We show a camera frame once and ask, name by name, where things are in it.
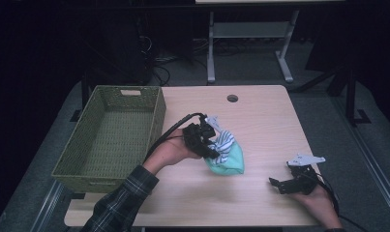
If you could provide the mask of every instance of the dark background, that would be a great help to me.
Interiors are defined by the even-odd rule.
[[[90,1],[71,4],[91,6]],[[71,10],[65,2],[0,0],[0,214],[63,101],[88,69],[79,28],[91,16],[96,12]],[[190,59],[190,40],[205,37],[208,14],[167,16],[145,31],[159,45],[179,47],[184,51],[179,55]],[[295,41],[316,41],[307,68],[326,72],[354,54],[358,79],[390,121],[390,1],[303,10],[297,25]],[[186,33],[168,44],[176,38],[172,26]]]

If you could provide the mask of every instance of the woven basket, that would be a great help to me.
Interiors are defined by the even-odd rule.
[[[75,192],[119,187],[162,135],[160,87],[97,86],[52,177]]]

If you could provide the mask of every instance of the flannel shirt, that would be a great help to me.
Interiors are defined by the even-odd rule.
[[[131,231],[137,211],[158,182],[143,166],[137,166],[118,189],[96,203],[81,231]]]

